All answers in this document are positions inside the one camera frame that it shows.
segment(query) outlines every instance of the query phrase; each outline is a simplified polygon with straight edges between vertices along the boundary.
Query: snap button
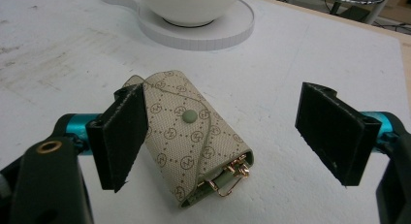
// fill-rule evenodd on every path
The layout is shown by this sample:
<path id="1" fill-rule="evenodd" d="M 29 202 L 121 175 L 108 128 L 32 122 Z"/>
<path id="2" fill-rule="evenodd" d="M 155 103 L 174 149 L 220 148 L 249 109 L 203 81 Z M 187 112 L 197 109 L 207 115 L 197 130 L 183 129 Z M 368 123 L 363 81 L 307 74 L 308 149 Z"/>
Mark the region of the snap button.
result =
<path id="1" fill-rule="evenodd" d="M 193 110 L 188 110 L 182 114 L 182 120 L 185 123 L 194 123 L 197 120 L 197 113 Z"/>

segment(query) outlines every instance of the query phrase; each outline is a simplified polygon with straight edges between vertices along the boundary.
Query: gold metal ring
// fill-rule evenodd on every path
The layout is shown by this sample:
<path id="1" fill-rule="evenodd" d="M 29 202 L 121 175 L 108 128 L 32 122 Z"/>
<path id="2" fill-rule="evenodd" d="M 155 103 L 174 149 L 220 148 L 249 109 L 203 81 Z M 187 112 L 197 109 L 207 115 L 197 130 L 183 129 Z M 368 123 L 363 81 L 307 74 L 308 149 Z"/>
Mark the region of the gold metal ring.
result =
<path id="1" fill-rule="evenodd" d="M 57 149 L 59 149 L 63 145 L 60 141 L 50 141 L 41 144 L 39 147 L 37 147 L 37 152 L 40 154 L 47 154 L 51 153 Z"/>

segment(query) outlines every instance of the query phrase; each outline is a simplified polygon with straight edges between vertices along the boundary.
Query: teal clamp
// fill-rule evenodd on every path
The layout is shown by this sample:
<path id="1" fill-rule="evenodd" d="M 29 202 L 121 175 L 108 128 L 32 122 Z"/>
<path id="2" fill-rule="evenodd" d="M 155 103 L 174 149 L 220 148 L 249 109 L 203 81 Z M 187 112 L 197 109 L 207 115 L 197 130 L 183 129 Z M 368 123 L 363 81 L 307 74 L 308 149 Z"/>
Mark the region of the teal clamp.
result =
<path id="1" fill-rule="evenodd" d="M 87 130 L 85 126 L 88 122 L 94 120 L 99 114 L 75 114 L 70 119 L 66 127 L 67 135 L 75 135 L 79 138 L 82 144 L 76 144 L 75 146 L 81 150 L 81 155 L 92 155 L 90 141 L 88 140 Z"/>
<path id="2" fill-rule="evenodd" d="M 398 135 L 395 133 L 391 121 L 382 112 L 361 112 L 361 114 L 375 118 L 381 122 L 381 128 L 376 140 L 377 146 L 385 144 L 392 147 Z M 372 151 L 380 152 L 381 150 L 379 150 L 378 147 L 374 147 Z"/>

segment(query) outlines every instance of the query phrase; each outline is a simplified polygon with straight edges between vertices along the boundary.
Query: metal clasp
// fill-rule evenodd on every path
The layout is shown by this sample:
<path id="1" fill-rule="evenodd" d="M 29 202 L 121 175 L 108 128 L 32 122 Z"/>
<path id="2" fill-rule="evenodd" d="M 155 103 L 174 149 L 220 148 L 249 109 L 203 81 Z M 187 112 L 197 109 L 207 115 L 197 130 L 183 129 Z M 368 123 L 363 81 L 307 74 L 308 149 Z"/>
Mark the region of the metal clasp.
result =
<path id="1" fill-rule="evenodd" d="M 233 188 L 236 187 L 240 180 L 250 176 L 250 171 L 248 170 L 248 167 L 246 165 L 245 158 L 246 156 L 245 154 L 243 154 L 223 168 L 224 173 L 231 173 L 234 177 L 238 177 L 238 180 L 234 183 L 234 185 L 229 189 L 229 191 L 226 194 L 220 193 L 220 188 L 217 186 L 217 184 L 215 184 L 214 181 L 210 180 L 208 182 L 211 188 L 214 191 L 216 191 L 218 195 L 220 195 L 220 197 L 229 196 L 233 192 Z"/>

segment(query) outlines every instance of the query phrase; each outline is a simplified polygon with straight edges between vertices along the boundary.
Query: wooden edge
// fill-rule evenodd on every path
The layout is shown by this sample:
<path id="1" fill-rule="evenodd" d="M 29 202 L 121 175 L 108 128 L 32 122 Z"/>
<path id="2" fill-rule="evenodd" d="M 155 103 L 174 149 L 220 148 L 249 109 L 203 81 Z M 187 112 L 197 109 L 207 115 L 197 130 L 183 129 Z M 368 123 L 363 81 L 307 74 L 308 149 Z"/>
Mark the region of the wooden edge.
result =
<path id="1" fill-rule="evenodd" d="M 404 67 L 404 76 L 405 76 L 405 82 L 406 82 L 406 86 L 407 86 L 407 96 L 408 96 L 408 104 L 409 104 L 409 109 L 411 111 L 411 36 L 406 35 L 406 34 L 402 34 L 402 33 L 397 33 L 394 31 L 390 31 L 387 29 L 383 29 L 383 28 L 379 28 L 379 27 L 375 27 L 369 24 L 364 24 L 364 23 L 360 23 L 360 22 L 355 22 L 353 20 L 350 19 L 346 19 L 346 18 L 341 18 L 338 16 L 331 16 L 328 14 L 324 14 L 324 13 L 320 13 L 317 11 L 313 11 L 310 9 L 306 9 L 306 8 L 302 8 L 299 6 L 295 6 L 292 4 L 288 4 L 288 3 L 284 3 L 284 2 L 279 2 L 279 1 L 275 1 L 275 0 L 264 0 L 267 2 L 270 2 L 272 4 L 275 5 L 279 5 L 279 6 L 283 6 L 283 7 L 287 7 L 287 8 L 291 8 L 294 10 L 298 10 L 304 13 L 309 13 L 309 14 L 313 14 L 316 16 L 321 16 L 324 18 L 328 18 L 328 19 L 332 19 L 332 20 L 336 20 L 336 21 L 340 21 L 340 22 L 344 22 L 344 23 L 348 23 L 357 27 L 361 27 L 376 33 L 380 33 L 380 34 L 384 34 L 384 35 L 388 35 L 394 38 L 397 38 L 400 45 L 401 45 L 401 50 L 402 50 L 402 64 Z"/>

